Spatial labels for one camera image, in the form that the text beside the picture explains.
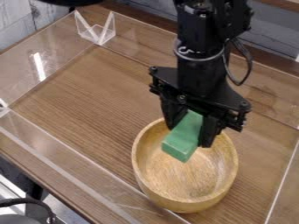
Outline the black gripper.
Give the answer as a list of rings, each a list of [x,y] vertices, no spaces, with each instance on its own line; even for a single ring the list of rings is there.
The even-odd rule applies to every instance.
[[[169,130],[184,118],[188,110],[203,116],[199,146],[209,148],[216,135],[225,128],[241,131],[251,111],[251,104],[232,89],[244,80],[231,76],[229,59],[219,57],[208,61],[177,59],[177,67],[151,66],[149,91],[161,102],[163,117]]]

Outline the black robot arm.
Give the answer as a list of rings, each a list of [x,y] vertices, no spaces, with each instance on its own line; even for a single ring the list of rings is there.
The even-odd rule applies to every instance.
[[[177,12],[175,67],[152,66],[149,91],[159,95],[167,127],[173,129],[191,110],[203,116],[196,144],[208,148],[225,128],[243,130],[251,104],[233,86],[247,81],[229,71],[229,49],[248,64],[252,56],[239,41],[251,28],[248,0],[172,0]]]

